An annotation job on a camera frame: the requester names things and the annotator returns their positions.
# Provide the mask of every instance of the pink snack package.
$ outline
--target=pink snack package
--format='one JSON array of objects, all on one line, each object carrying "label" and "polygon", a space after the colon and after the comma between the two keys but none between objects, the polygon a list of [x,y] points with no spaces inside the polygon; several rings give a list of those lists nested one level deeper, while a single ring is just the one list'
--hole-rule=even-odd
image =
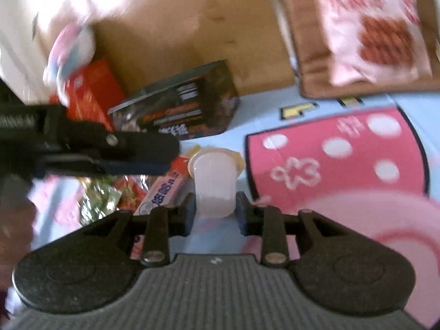
[{"label": "pink snack package", "polygon": [[416,0],[318,0],[330,83],[407,83],[431,75]]}]

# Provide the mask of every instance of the brown fabric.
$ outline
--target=brown fabric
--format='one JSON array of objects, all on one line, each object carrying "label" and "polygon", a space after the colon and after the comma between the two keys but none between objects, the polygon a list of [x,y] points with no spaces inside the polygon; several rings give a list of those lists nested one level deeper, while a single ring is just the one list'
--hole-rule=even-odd
[{"label": "brown fabric", "polygon": [[430,55],[433,76],[406,84],[377,86],[355,82],[343,87],[329,83],[328,63],[331,55],[321,29],[315,0],[283,0],[293,38],[301,76],[301,94],[308,98],[338,98],[383,92],[432,91],[440,88],[440,62],[436,56],[438,27],[434,0],[417,0],[423,38]]},{"label": "brown fabric", "polygon": [[37,37],[46,54],[67,22],[94,13],[97,57],[128,94],[227,59],[240,95],[294,84],[269,0],[46,0]]}]

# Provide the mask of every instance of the white polka dot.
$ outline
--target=white polka dot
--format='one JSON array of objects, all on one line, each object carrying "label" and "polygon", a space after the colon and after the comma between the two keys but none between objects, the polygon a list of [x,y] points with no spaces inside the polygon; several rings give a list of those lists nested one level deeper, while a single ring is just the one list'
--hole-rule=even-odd
[{"label": "white polka dot", "polygon": [[263,146],[267,149],[276,150],[286,146],[289,139],[283,134],[275,134],[268,136],[263,141]]},{"label": "white polka dot", "polygon": [[375,163],[376,175],[386,183],[394,183],[399,179],[399,168],[390,160],[379,160]]},{"label": "white polka dot", "polygon": [[383,138],[396,138],[402,133],[399,122],[386,114],[373,114],[367,118],[368,128]]},{"label": "white polka dot", "polygon": [[334,137],[326,140],[323,143],[323,150],[328,156],[336,159],[343,159],[344,157],[348,157],[353,153],[351,144],[347,140],[340,137]]}]

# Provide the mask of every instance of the person's hand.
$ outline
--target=person's hand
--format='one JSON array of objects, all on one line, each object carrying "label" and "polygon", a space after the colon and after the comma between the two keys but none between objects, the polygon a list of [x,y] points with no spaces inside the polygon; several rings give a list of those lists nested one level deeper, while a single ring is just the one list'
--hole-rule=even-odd
[{"label": "person's hand", "polygon": [[12,285],[12,271],[29,251],[34,233],[35,206],[31,202],[20,209],[0,211],[0,291]]}]

